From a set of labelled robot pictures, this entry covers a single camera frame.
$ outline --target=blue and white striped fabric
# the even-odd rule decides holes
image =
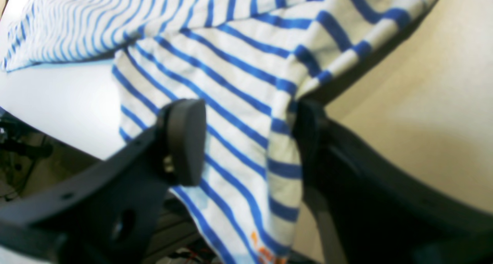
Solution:
[[[226,263],[283,263],[302,198],[296,101],[371,55],[435,0],[32,0],[9,32],[14,71],[116,51],[122,138],[203,98],[203,180],[175,187]]]

